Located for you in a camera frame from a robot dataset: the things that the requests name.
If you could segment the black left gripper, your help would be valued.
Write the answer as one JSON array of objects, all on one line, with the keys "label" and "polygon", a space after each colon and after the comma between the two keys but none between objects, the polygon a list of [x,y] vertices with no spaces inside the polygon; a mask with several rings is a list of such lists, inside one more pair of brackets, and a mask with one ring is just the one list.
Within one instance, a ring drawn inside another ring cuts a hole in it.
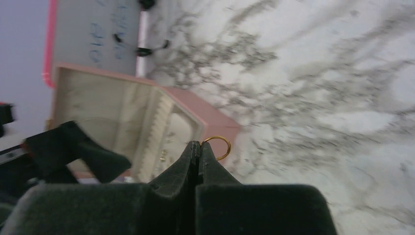
[{"label": "black left gripper", "polygon": [[14,206],[31,187],[42,183],[76,184],[67,166],[76,160],[83,161],[101,183],[113,181],[132,165],[69,121],[0,151],[1,207]]}]

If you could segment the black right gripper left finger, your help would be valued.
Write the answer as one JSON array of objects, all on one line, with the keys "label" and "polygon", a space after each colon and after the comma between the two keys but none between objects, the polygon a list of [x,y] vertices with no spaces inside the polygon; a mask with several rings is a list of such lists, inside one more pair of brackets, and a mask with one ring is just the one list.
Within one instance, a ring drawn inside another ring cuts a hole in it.
[{"label": "black right gripper left finger", "polygon": [[18,202],[3,235],[193,235],[200,144],[149,183],[41,184]]}]

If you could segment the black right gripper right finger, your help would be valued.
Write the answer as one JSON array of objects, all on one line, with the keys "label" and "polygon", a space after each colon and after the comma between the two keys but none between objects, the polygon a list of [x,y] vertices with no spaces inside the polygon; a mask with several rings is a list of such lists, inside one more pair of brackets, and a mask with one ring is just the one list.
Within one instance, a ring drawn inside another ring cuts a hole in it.
[{"label": "black right gripper right finger", "polygon": [[209,143],[201,145],[195,189],[195,233],[198,235],[334,235],[327,201],[314,186],[244,185],[215,158]]}]

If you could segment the pink jewelry box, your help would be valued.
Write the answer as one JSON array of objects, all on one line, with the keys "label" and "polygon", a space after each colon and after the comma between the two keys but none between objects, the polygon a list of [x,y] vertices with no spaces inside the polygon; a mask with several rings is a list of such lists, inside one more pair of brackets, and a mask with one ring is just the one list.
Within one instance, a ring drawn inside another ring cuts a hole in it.
[{"label": "pink jewelry box", "polygon": [[96,143],[127,157],[128,173],[149,182],[171,166],[190,141],[208,140],[226,154],[241,126],[195,93],[92,67],[55,67],[50,126],[74,121]]}]

